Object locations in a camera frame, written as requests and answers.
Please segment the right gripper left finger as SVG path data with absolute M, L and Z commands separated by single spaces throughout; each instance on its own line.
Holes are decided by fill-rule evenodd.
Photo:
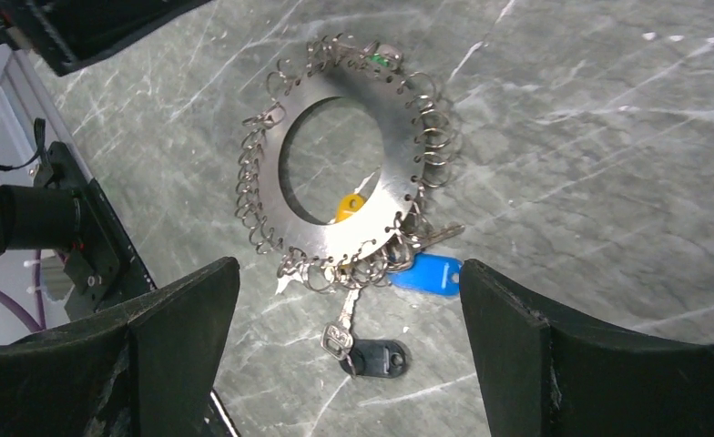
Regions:
M 239 290 L 224 257 L 0 345 L 0 436 L 227 435 L 210 395 Z

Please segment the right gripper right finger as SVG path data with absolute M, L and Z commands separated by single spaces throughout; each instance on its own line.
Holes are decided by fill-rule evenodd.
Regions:
M 714 436 L 714 343 L 619 327 L 476 259 L 460 281 L 493 436 Z

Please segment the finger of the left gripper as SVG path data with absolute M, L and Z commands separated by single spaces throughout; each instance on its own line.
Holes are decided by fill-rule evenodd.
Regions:
M 207 0 L 0 0 L 0 45 L 58 76 L 104 61 Z

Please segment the blue key tag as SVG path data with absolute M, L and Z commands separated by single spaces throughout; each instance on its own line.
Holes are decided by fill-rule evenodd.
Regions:
M 422 236 L 412 243 L 413 259 L 408 268 L 389 272 L 388 279 L 396 287 L 444 297 L 459 294 L 460 271 L 463 262 L 456 258 L 429 254 L 424 250 L 463 233 L 465 225 L 453 224 Z

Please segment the yellow key tag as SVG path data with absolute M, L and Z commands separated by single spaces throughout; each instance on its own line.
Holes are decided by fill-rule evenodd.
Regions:
M 347 196 L 344 196 L 336 208 L 336 213 L 333 222 L 342 222 L 352 217 L 365 205 L 365 203 L 366 198 L 364 198 L 359 193 L 351 193 Z

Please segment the green key tag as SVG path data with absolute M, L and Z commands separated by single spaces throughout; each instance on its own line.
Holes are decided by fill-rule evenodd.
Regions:
M 403 63 L 403 52 L 386 43 L 376 40 L 363 49 L 367 58 L 377 65 L 388 68 L 390 71 L 399 70 Z

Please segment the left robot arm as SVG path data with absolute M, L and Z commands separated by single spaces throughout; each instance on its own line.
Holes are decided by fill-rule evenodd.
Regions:
M 58 76 L 104 61 L 200 1 L 0 1 L 0 45 L 35 50 Z M 1 165 L 0 173 L 15 171 Z M 0 183 L 0 255 L 68 249 L 83 228 L 80 197 L 64 189 Z

